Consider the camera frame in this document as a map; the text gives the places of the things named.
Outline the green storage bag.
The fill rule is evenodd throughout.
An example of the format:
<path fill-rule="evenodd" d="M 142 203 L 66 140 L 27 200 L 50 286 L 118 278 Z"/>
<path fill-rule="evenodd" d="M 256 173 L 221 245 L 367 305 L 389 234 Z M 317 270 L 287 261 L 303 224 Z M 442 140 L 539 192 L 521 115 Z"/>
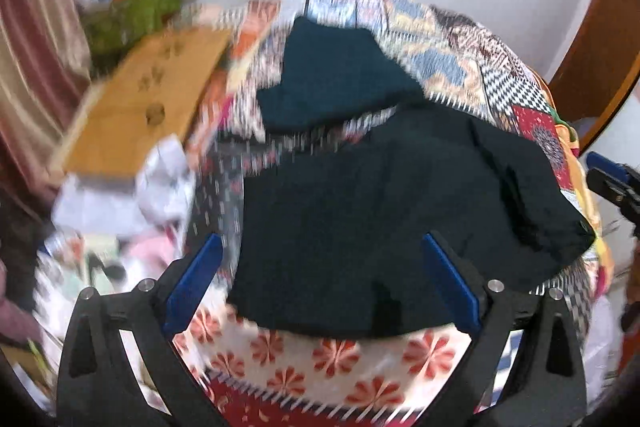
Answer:
<path fill-rule="evenodd" d="M 111 67 L 141 39 L 162 31 L 182 0 L 116 0 L 80 16 L 96 67 Z"/>

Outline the dark pants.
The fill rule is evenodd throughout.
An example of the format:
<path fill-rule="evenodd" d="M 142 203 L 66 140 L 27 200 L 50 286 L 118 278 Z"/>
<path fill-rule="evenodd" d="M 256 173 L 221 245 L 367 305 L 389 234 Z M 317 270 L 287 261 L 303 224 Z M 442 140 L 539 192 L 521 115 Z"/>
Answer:
<path fill-rule="evenodd" d="M 537 143 L 423 102 L 245 180 L 229 303 L 265 329 L 334 339 L 447 324 L 421 254 L 433 231 L 514 291 L 547 282 L 594 239 Z"/>

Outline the patchwork patterned bedspread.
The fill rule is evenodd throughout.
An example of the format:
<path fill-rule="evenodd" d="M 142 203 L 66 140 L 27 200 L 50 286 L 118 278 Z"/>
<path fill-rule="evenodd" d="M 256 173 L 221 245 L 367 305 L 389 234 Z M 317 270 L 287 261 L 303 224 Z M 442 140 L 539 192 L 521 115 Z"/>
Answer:
<path fill-rule="evenodd" d="M 573 426 L 606 249 L 491 30 L 250 0 L 137 43 L 37 268 L 62 426 Z"/>

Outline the folded dark teal garment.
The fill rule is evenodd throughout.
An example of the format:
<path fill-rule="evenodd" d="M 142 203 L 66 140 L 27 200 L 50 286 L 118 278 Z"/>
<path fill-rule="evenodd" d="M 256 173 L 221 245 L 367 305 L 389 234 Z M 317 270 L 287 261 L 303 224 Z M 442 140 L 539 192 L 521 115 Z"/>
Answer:
<path fill-rule="evenodd" d="M 297 133 L 420 101 L 423 91 L 369 29 L 301 16 L 285 41 L 280 83 L 256 98 L 267 132 Z"/>

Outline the wooden lap desk board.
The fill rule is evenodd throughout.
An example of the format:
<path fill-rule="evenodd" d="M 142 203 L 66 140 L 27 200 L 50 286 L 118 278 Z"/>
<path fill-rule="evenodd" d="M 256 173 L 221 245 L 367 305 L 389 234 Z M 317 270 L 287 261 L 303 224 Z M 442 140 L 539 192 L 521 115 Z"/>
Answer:
<path fill-rule="evenodd" d="M 60 148 L 51 181 L 69 173 L 129 180 L 168 136 L 186 142 L 210 77 L 231 42 L 229 29 L 193 26 L 143 38 L 107 80 L 90 89 Z"/>

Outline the striped maroon curtain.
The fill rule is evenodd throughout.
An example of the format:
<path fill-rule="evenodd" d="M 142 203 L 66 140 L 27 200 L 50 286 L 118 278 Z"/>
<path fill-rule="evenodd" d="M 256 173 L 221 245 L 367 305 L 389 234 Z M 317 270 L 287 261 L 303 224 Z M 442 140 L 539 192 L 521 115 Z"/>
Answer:
<path fill-rule="evenodd" d="M 40 212 L 48 165 L 90 83 L 74 0 L 1 0 L 1 187 Z"/>

